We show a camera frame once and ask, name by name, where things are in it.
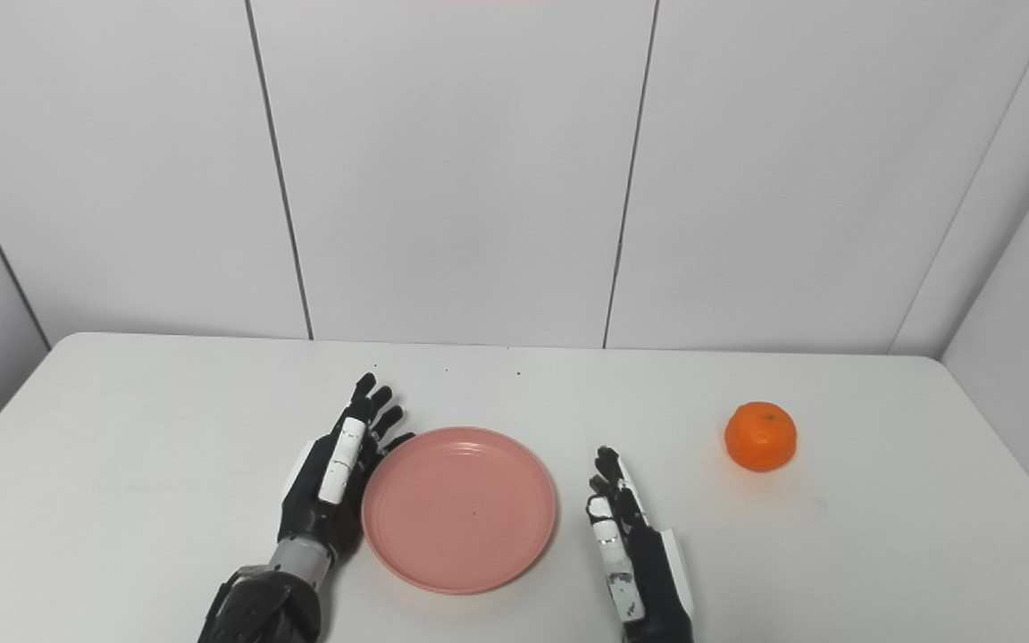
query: fingertip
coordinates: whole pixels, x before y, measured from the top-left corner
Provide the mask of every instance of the fingertip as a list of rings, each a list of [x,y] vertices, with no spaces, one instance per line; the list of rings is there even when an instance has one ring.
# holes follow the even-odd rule
[[[352,391],[352,400],[359,397],[367,397],[372,387],[376,387],[376,376],[369,371],[368,373],[364,373],[358,383],[355,383],[355,391]]]
[[[380,416],[380,420],[377,421],[376,426],[371,427],[371,434],[376,435],[376,439],[383,439],[388,430],[395,426],[396,423],[399,423],[400,420],[403,420],[403,407],[396,404],[384,410],[383,416]]]
[[[380,390],[371,394],[371,408],[375,412],[379,412],[383,408],[389,400],[391,400],[391,387],[381,387]]]

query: robotic arm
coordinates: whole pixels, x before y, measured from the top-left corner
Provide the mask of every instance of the robotic arm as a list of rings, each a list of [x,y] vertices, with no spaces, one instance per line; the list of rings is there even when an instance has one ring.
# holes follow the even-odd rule
[[[372,389],[376,377],[367,373],[329,434],[304,449],[281,505],[273,558],[269,565],[242,567],[220,586],[198,643],[315,643],[319,638],[317,592],[331,567],[359,544],[368,476],[388,452],[414,435],[381,444],[403,409],[396,405],[381,415],[392,391]]]
[[[674,531],[659,532],[641,508],[626,465],[598,450],[587,515],[626,643],[694,643],[694,602]]]

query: white table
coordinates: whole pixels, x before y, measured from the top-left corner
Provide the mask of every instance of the white table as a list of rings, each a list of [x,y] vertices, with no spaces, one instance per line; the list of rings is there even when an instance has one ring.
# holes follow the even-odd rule
[[[615,642],[582,511],[600,443],[677,529],[699,642],[1029,640],[1029,479],[927,359],[86,334],[0,416],[0,643],[196,640],[367,369],[410,429],[477,424],[538,453],[559,528],[477,596],[405,585],[363,548],[329,642]],[[720,439],[750,399],[800,427],[768,475]]]

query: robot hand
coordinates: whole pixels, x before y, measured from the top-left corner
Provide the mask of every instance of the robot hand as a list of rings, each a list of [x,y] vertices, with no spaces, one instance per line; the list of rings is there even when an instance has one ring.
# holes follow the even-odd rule
[[[657,531],[617,452],[598,449],[587,501],[626,643],[694,643],[694,603],[673,530]]]
[[[322,627],[317,592],[335,563],[359,544],[360,503],[384,456],[414,434],[381,446],[403,409],[376,392],[367,373],[326,436],[308,443],[281,505],[277,550],[269,565],[242,567],[220,586],[198,643],[315,643]]]

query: palm of robotic hand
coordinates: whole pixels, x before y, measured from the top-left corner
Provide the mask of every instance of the palm of robotic hand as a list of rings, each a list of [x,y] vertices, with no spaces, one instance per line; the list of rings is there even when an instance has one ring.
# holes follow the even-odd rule
[[[590,478],[590,525],[626,643],[694,643],[694,603],[671,530],[659,532],[641,508],[617,452],[607,446]]]
[[[414,436],[381,443],[403,409],[383,410],[392,390],[372,389],[376,377],[367,373],[331,431],[304,449],[281,505],[277,550],[269,565],[242,567],[220,586],[198,643],[315,643],[319,638],[317,592],[331,567],[359,544],[368,478],[388,452]]]

